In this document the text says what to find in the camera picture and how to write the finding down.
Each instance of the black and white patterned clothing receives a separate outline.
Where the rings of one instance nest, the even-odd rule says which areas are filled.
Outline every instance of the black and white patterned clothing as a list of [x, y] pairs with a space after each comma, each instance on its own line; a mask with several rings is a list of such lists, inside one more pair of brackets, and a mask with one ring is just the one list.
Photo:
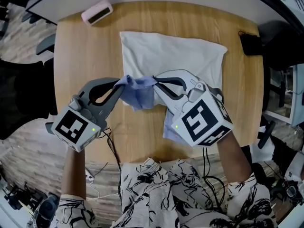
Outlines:
[[[190, 164], [178, 160], [167, 170], [151, 158], [124, 164], [121, 176], [122, 216], [113, 228], [259, 228], [277, 227], [268, 189], [254, 174], [228, 185], [227, 212], [211, 209], [209, 196]], [[101, 227], [86, 200], [62, 195], [59, 228]]]

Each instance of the pink device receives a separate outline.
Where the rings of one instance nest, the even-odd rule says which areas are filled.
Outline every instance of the pink device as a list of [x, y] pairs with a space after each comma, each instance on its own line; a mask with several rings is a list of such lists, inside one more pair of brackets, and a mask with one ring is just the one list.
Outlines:
[[96, 5], [90, 7], [81, 14], [82, 20], [88, 25], [93, 25], [97, 21], [113, 12], [112, 5], [107, 0], [102, 0]]

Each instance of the blue cloth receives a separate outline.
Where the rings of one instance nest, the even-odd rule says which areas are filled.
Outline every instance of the blue cloth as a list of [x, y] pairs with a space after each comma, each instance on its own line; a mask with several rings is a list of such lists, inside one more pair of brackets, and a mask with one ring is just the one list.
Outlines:
[[[120, 98], [132, 106], [134, 111], [152, 109], [154, 107], [154, 89], [157, 81], [151, 76], [134, 79], [130, 75], [122, 77], [115, 85], [125, 85]], [[177, 143], [187, 144], [171, 127], [173, 114], [167, 110], [163, 125], [163, 138], [171, 139]]]

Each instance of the wooden table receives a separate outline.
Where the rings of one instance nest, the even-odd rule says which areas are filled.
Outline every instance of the wooden table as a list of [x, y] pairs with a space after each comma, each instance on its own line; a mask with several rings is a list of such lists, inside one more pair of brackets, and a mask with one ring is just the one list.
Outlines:
[[[225, 107], [240, 145], [257, 138], [263, 102], [262, 57], [244, 55], [238, 32], [258, 35], [251, 21], [217, 9], [178, 2], [130, 2], [113, 6], [114, 13], [94, 26], [80, 13], [60, 20], [55, 43], [55, 91], [57, 108], [68, 105], [73, 94], [92, 79], [124, 75], [120, 31], [158, 32], [183, 38], [201, 38], [228, 48], [222, 64]], [[107, 119], [121, 162], [148, 157], [169, 161], [201, 155], [189, 146], [163, 139], [166, 107], [133, 112], [116, 104]], [[86, 147], [86, 158], [115, 162], [106, 139]]]

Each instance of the person's arm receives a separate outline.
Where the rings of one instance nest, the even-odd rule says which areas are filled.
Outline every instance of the person's arm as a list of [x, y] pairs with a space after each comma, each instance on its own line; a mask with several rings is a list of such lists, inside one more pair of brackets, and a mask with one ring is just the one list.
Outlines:
[[246, 181], [251, 167], [232, 131], [217, 142], [219, 157], [228, 182]]
[[61, 194], [70, 194], [86, 199], [85, 150], [78, 153], [69, 147], [66, 155]]

